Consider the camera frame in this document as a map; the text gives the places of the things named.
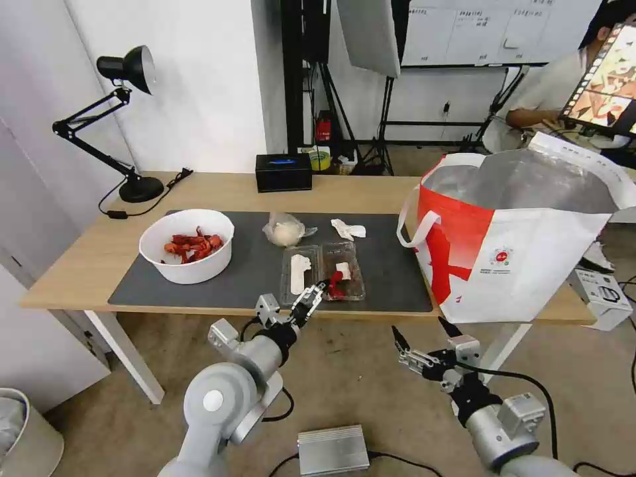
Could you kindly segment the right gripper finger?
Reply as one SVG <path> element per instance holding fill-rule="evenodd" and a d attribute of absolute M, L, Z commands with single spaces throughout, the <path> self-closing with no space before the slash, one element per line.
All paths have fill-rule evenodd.
<path fill-rule="evenodd" d="M 449 323 L 444 317 L 439 317 L 439 323 L 447 334 L 448 343 L 462 343 L 465 335 L 454 324 Z"/>
<path fill-rule="evenodd" d="M 398 353 L 398 362 L 401 365 L 421 376 L 424 376 L 425 371 L 433 369 L 433 359 L 430 356 L 413 350 L 395 325 L 391 326 L 391 330 Z"/>

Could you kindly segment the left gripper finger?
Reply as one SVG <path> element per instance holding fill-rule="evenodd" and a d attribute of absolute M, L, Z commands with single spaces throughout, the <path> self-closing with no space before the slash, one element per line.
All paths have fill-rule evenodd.
<path fill-rule="evenodd" d="M 293 302 L 292 311 L 315 311 L 323 299 L 323 294 L 328 288 L 328 281 L 319 281 L 305 288 Z"/>
<path fill-rule="evenodd" d="M 304 293 L 297 301 L 297 324 L 305 325 L 322 300 L 322 291 Z"/>

